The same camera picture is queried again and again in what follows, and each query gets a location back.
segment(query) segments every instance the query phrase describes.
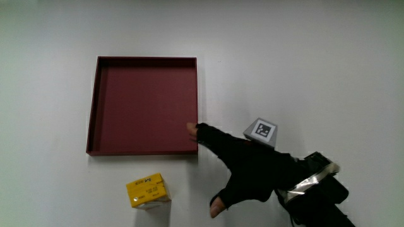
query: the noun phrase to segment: tray rim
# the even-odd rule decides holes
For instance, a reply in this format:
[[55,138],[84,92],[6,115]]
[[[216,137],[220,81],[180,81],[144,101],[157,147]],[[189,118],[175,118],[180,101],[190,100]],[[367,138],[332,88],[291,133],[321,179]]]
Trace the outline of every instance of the tray rim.
[[199,146],[196,147],[196,150],[190,151],[90,151],[92,143],[93,143],[93,128],[95,127],[95,110],[98,105],[98,94],[99,94],[99,83],[100,83],[100,68],[102,61],[108,60],[117,60],[117,61],[126,61],[126,60],[188,60],[194,61],[195,63],[195,77],[196,77],[196,120],[198,120],[198,62],[197,57],[195,55],[192,56],[105,56],[98,55],[97,56],[97,64],[95,70],[94,77],[94,87],[93,87],[93,95],[92,95],[92,105],[90,110],[90,119],[88,121],[88,132],[87,132],[87,144],[86,144],[86,153],[90,156],[125,156],[125,155],[184,155],[184,154],[198,154]]

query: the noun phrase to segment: finger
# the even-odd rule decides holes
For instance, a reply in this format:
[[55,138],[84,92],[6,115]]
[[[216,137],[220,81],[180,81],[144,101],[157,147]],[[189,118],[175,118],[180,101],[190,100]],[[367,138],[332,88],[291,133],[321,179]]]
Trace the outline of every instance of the finger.
[[210,216],[212,218],[215,218],[225,209],[226,209],[225,204],[223,203],[222,199],[218,196],[210,206]]
[[245,179],[245,176],[232,174],[226,187],[212,198],[211,210],[215,206],[218,206],[220,202],[224,208],[228,209],[230,206],[245,200],[256,199],[265,202],[270,198],[272,189],[262,188],[258,185],[248,185]]
[[189,135],[196,137],[196,132],[198,131],[198,129],[196,128],[195,123],[188,122],[187,123],[187,130],[189,132]]

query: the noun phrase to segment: small cardboard box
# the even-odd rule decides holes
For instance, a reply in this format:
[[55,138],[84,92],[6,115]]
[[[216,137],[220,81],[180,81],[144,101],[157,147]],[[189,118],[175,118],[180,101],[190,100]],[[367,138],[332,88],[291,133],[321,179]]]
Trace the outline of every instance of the small cardboard box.
[[133,208],[147,210],[171,201],[160,173],[131,182],[126,188]]

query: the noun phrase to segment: white surface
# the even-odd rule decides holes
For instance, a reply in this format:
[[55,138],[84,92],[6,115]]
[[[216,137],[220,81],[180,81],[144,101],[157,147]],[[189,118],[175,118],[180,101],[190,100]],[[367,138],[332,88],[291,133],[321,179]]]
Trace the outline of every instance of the white surface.
[[[357,226],[402,226],[401,1],[169,2],[0,1],[0,226],[290,226],[275,196],[211,219],[229,173],[205,148],[86,156],[98,55],[196,55],[200,121],[276,122],[279,151],[340,164]],[[172,203],[131,209],[155,172]]]

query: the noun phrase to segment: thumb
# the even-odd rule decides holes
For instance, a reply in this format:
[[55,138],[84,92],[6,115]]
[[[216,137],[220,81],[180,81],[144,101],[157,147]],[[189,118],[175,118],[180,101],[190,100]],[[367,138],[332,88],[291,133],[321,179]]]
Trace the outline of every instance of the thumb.
[[219,191],[210,201],[211,217],[214,218],[224,209],[248,199],[265,202],[270,198],[271,193],[272,190],[249,185],[242,177],[237,177],[237,175],[233,174],[226,187]]

